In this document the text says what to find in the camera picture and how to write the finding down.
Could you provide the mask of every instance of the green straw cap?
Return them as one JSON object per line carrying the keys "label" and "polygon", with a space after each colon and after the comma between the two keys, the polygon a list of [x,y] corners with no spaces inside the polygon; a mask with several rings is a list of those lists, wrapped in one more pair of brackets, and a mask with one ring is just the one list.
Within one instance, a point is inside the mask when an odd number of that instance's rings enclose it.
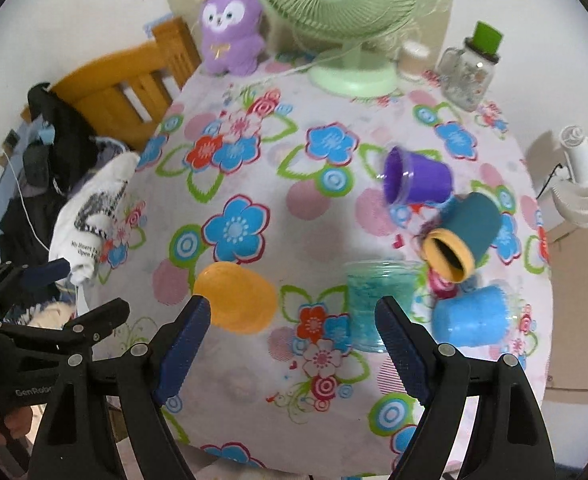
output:
{"label": "green straw cap", "polygon": [[498,30],[484,22],[476,24],[472,45],[479,51],[489,56],[495,56],[501,41],[503,41],[503,35]]}

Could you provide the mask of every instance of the blue cup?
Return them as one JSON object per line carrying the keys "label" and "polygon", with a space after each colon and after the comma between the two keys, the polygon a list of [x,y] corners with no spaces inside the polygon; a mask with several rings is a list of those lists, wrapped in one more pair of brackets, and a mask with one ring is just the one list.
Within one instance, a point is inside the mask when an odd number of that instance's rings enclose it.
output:
{"label": "blue cup", "polygon": [[432,314],[434,339],[456,347],[498,344],[509,326],[507,297],[497,285],[441,300]]}
{"label": "blue cup", "polygon": [[393,296],[406,314],[412,309],[417,262],[354,262],[346,264],[347,303],[352,346],[362,352],[386,352],[376,329],[374,309],[378,300]]}

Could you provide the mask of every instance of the plush toy eye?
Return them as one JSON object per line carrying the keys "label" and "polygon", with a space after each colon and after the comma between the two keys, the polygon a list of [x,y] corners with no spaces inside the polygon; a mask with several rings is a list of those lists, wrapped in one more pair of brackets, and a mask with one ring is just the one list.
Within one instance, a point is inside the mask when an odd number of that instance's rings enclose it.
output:
{"label": "plush toy eye", "polygon": [[233,0],[225,7],[223,15],[229,23],[239,23],[245,15],[245,5],[240,0]]}
{"label": "plush toy eye", "polygon": [[208,4],[203,9],[202,20],[205,23],[212,23],[216,18],[216,6],[213,4]]}

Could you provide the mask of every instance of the green transparent cup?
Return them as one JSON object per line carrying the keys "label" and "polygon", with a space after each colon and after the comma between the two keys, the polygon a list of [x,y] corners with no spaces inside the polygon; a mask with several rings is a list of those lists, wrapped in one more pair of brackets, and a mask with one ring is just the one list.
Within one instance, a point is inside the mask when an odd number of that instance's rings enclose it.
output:
{"label": "green transparent cup", "polygon": [[410,314],[416,279],[423,264],[418,262],[365,261],[344,266],[352,347],[362,352],[386,352],[374,322],[376,303],[393,296]]}

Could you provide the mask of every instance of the orange oval object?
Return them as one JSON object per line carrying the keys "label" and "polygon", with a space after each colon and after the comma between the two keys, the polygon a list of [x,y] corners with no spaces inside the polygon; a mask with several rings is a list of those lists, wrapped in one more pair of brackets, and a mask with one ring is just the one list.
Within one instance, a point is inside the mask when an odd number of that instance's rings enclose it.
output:
{"label": "orange oval object", "polygon": [[276,290],[253,270],[229,262],[207,266],[196,278],[194,294],[210,302],[212,325],[238,334],[267,328],[278,307]]}

